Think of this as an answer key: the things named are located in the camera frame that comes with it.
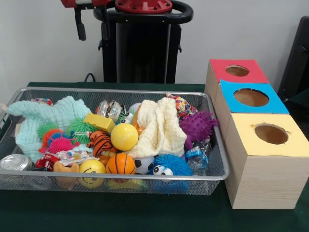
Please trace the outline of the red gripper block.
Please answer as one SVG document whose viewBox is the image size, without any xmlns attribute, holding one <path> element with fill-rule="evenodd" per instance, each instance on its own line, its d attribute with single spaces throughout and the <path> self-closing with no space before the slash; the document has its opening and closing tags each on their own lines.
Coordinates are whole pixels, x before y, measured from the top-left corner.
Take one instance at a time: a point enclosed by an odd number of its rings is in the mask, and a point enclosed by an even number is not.
<svg viewBox="0 0 309 232">
<path fill-rule="evenodd" d="M 85 41 L 86 33 L 84 24 L 82 23 L 81 8 L 94 9 L 96 7 L 106 6 L 109 2 L 111 2 L 111 0 L 61 0 L 61 2 L 65 8 L 74 8 L 75 23 L 78 32 L 78 38 L 81 41 Z M 102 7 L 100 11 L 102 15 L 102 23 L 101 23 L 102 39 L 109 40 L 111 34 L 110 34 L 110 23 L 107 8 Z"/>
</svg>

